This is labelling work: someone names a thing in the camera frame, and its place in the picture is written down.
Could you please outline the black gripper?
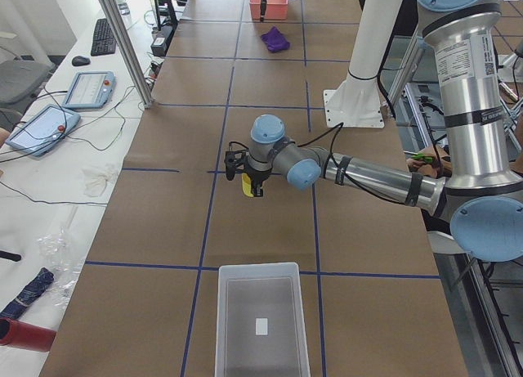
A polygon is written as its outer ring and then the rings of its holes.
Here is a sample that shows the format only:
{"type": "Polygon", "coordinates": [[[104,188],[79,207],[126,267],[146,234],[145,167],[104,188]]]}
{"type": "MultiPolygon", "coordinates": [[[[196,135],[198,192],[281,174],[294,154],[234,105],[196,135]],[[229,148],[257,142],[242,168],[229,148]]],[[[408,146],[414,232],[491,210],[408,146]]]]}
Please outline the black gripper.
{"type": "Polygon", "coordinates": [[[263,197],[263,182],[270,177],[270,170],[257,170],[252,167],[244,168],[243,182],[252,186],[252,194],[254,197],[263,197]]]}

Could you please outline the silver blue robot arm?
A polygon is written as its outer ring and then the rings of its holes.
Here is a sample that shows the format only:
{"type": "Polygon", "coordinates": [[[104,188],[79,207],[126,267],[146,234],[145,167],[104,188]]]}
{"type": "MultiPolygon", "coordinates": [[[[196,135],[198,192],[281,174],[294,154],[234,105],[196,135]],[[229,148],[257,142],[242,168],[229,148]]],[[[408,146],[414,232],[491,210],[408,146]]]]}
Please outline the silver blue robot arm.
{"type": "Polygon", "coordinates": [[[380,200],[417,207],[449,224],[463,252],[490,262],[522,255],[522,178],[510,169],[490,31],[499,0],[417,0],[423,40],[432,47],[452,173],[432,179],[319,147],[304,148],[272,114],[255,119],[251,141],[226,176],[242,176],[244,194],[260,197],[280,173],[304,190],[317,180],[353,186],[380,200]]]}

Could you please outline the person hand holding device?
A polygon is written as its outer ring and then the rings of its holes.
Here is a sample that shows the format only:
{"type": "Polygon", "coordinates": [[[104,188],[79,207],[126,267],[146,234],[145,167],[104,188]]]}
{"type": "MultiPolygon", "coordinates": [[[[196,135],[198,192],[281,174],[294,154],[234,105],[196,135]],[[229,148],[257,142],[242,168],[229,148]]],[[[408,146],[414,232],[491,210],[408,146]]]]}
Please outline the person hand holding device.
{"type": "Polygon", "coordinates": [[[433,164],[425,164],[422,161],[412,160],[410,157],[406,160],[406,163],[411,172],[421,173],[432,178],[451,177],[452,164],[448,146],[427,146],[417,153],[434,156],[435,162],[433,164]]]}

